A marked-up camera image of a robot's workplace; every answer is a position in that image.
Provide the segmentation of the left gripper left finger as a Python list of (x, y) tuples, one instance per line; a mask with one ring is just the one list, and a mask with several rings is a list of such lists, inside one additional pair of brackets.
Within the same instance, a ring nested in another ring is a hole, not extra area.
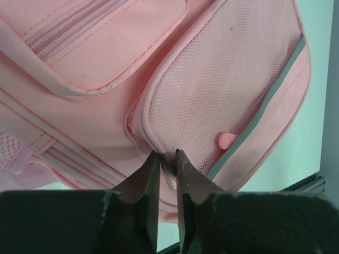
[(1, 253), (156, 253), (159, 155), (110, 190), (1, 193)]

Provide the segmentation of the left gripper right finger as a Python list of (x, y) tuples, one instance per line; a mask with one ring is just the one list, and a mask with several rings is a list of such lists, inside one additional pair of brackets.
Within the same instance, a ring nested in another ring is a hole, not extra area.
[(338, 253), (338, 207), (322, 193), (227, 192), (176, 151), (181, 253)]

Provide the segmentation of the pink student backpack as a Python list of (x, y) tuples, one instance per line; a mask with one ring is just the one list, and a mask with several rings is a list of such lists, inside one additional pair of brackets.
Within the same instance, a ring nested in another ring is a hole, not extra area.
[(301, 108), (311, 59), (295, 1), (1, 1), (1, 190), (109, 189), (175, 153), (240, 190)]

